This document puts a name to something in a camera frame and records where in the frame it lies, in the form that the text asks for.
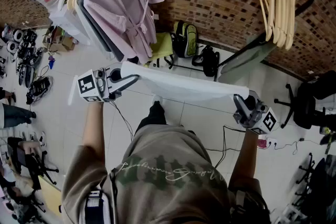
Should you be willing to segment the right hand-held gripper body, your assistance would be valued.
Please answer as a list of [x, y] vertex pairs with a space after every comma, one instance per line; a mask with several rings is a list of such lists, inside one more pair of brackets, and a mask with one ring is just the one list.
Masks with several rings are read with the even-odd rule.
[[256, 105], [247, 105], [250, 109], [249, 120], [236, 120], [243, 128], [251, 130], [258, 135], [269, 134], [277, 123], [276, 116], [271, 109], [259, 101]]

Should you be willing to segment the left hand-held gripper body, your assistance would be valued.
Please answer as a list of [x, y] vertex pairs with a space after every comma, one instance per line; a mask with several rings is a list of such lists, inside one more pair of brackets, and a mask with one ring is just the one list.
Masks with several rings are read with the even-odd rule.
[[105, 68], [87, 71], [78, 78], [77, 86], [80, 97], [87, 102], [111, 102], [122, 96], [119, 90], [112, 91], [108, 85]]

